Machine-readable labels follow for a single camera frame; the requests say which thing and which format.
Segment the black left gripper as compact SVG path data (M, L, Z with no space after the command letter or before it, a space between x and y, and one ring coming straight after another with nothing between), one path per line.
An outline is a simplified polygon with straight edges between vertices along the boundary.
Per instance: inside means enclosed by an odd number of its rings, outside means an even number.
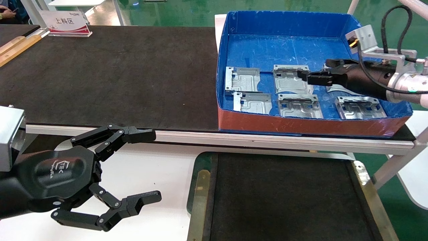
M122 219L139 215L143 206L160 202L162 194L155 190L119 201L95 183L100 180L96 161L106 161L127 143L149 143L155 140L156 132L153 129L107 125L72 137L73 148L20 156L15 173L19 186L26 194L26 207L34 213L48 212L62 204L77 204L90 191L109 207L106 213L96 216L72 212L71 209L57 209L51 217L63 226L110 231ZM99 146L95 148L95 153L88 150L97 144Z

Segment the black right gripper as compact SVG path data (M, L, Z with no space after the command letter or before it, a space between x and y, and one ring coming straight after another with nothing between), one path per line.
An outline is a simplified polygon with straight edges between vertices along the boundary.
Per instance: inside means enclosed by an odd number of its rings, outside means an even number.
M339 84L357 94L387 100L387 90L371 81L356 60L326 59L325 66L333 68L333 74L329 71L297 70L298 78L311 85ZM385 86L388 85L396 70L395 65L382 65L378 62L364 62L364 66L373 79Z

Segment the background person hand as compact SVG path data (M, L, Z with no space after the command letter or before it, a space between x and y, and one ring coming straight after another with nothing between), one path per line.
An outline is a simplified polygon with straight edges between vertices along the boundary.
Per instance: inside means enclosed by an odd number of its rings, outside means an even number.
M16 13L10 10L8 7L0 5L0 18L1 19L10 19L15 18Z

